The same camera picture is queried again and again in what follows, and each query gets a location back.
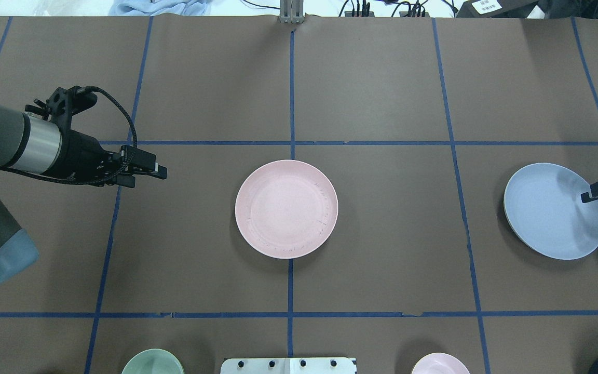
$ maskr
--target gray table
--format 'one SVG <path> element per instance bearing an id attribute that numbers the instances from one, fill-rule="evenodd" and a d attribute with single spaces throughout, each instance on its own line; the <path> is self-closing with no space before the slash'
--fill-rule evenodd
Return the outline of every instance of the gray table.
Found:
<path id="1" fill-rule="evenodd" d="M 346 355 L 401 374 L 434 351 L 473 373 L 586 372 L 598 250 L 534 253 L 501 196 L 534 162 L 598 180 L 598 21 L 276 22 L 0 18 L 0 104 L 98 85 L 169 169 L 132 190 L 0 173 L 40 249 L 0 286 L 0 373 L 119 372 L 147 348 L 187 372 Z M 74 128 L 126 142 L 106 100 Z M 294 261 L 233 215 L 247 175 L 284 158 L 339 196 L 332 237 Z"/>

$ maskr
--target light blue cloth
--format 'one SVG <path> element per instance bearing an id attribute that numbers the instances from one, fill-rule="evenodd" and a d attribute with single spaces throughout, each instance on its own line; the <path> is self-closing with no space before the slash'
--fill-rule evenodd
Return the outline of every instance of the light blue cloth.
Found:
<path id="1" fill-rule="evenodd" d="M 203 15 L 207 0 L 114 0 L 110 15 Z"/>

